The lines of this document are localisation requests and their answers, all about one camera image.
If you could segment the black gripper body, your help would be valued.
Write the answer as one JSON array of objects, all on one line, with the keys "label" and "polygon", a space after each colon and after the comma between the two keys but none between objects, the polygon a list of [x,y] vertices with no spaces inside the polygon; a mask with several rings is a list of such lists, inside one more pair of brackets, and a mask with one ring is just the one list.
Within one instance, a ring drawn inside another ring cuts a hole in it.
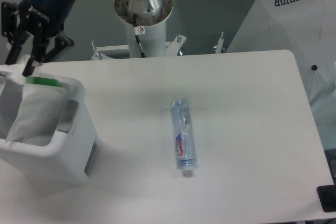
[{"label": "black gripper body", "polygon": [[75,0],[22,0],[18,5],[20,23],[17,38],[32,34],[41,39],[66,38],[65,20]]}]

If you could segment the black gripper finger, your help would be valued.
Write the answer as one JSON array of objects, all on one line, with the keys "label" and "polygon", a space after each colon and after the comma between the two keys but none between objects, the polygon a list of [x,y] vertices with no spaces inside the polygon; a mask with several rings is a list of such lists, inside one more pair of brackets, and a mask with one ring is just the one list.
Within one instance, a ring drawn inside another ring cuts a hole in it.
[{"label": "black gripper finger", "polygon": [[30,57],[22,72],[24,77],[31,76],[36,67],[41,66],[44,63],[55,61],[75,45],[74,41],[62,31],[56,35],[54,47],[47,51],[49,43],[50,38],[34,37]]},{"label": "black gripper finger", "polygon": [[21,1],[19,4],[10,2],[1,4],[2,35],[7,38],[11,46],[5,60],[6,65],[13,65],[17,62],[22,46],[31,33],[33,16],[29,9],[28,1]]}]

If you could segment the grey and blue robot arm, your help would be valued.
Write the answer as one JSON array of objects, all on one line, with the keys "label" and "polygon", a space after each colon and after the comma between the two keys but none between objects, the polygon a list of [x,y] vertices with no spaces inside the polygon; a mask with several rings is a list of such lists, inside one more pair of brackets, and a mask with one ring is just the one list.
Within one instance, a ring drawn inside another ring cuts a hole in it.
[{"label": "grey and blue robot arm", "polygon": [[1,3],[2,36],[10,46],[6,65],[14,65],[23,44],[33,36],[30,57],[22,75],[31,76],[38,65],[54,61],[74,46],[64,25],[76,0],[22,0]]}]

